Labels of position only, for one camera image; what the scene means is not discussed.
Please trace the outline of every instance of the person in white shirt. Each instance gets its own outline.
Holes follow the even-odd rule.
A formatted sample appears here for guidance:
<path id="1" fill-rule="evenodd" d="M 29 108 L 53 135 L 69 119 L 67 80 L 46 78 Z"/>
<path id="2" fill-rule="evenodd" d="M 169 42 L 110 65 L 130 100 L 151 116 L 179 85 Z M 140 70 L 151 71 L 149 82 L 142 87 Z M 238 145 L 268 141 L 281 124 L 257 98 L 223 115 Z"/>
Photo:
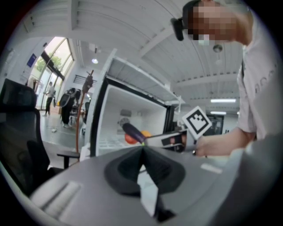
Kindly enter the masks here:
<path id="1" fill-rule="evenodd" d="M 183 8 L 184 28 L 193 37 L 209 36 L 214 43 L 237 41 L 243 48 L 243 65 L 237 77 L 240 112 L 237 126 L 227 134 L 203 136 L 197 142 L 196 154 L 229 155 L 267 135 L 254 101 L 264 87 L 277 79 L 282 60 L 264 24 L 255 13 L 235 11 L 212 0 L 193 0 Z"/>
<path id="2" fill-rule="evenodd" d="M 49 83 L 48 91 L 45 93 L 45 95 L 47 95 L 47 101 L 46 101 L 45 115 L 43 116 L 46 117 L 47 113 L 50 115 L 50 105 L 54 97 L 54 87 L 52 82 Z"/>

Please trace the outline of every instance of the tree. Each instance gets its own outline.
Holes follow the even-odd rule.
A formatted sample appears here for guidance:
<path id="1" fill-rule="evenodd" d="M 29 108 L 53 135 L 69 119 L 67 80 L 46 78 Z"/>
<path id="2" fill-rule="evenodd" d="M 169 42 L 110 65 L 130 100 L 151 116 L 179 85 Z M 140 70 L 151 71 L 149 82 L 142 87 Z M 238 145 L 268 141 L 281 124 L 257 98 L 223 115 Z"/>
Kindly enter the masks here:
<path id="1" fill-rule="evenodd" d="M 53 55 L 53 56 L 51 57 L 51 60 L 52 60 L 52 62 L 54 63 L 54 67 L 55 67 L 55 68 L 58 68 L 58 69 L 61 68 L 62 62 L 61 62 L 61 58 L 60 58 L 60 57 Z M 45 63 L 44 59 L 43 59 L 42 57 L 40 57 L 40 58 L 38 59 L 38 61 L 36 62 L 35 68 L 36 68 L 38 71 L 41 72 L 42 69 L 45 67 L 45 65 L 46 65 L 46 63 Z"/>

